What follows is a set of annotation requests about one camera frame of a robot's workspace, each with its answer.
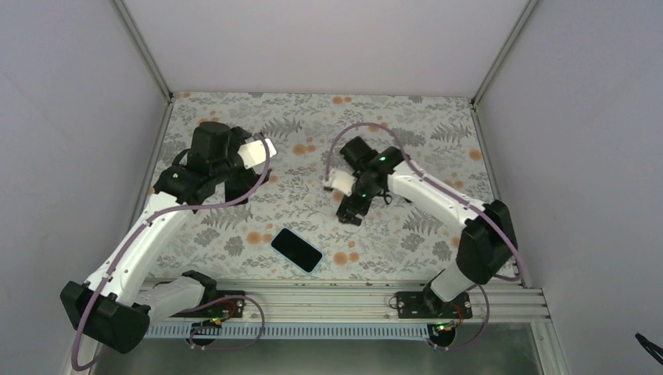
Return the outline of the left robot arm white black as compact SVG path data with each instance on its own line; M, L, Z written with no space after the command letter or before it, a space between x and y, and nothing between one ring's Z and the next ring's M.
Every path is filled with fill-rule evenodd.
M197 126L188 148L159 175L141 215L109 258L82 283L60 293L66 314L83 337L118 353L133 350L154 324L178 313L208 316L217 283L186 271L149 291L142 285L161 251L203 209L246 201L264 183L277 150L271 139L218 122Z

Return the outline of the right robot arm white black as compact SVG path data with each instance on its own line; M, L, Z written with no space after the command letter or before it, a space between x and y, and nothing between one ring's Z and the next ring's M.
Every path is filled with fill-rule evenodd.
M431 177L402 150L391 146L383 152L361 137L340 150L351 172L325 170L324 188L343 193L336 216L341 223L361 224L372 199L392 193L433 215L461 233L457 256L423 288L427 314L442 318L453 300L473 286L491 281L517 251L511 214L499 200L490 203L461 194Z

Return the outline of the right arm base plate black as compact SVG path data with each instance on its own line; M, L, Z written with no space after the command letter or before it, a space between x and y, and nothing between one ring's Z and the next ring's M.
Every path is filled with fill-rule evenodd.
M460 293L451 302L444 302L433 293L399 291L394 294L400 319L471 319L473 312L469 294Z

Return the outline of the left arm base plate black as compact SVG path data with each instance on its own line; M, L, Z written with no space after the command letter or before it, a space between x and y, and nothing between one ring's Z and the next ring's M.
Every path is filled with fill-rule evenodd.
M184 311L174 314L174 317L186 318L205 318L221 319L242 318L245 307L244 291L221 291L220 297L225 298L228 295L236 295L236 298L227 298L222 302L216 302L214 305L196 311Z

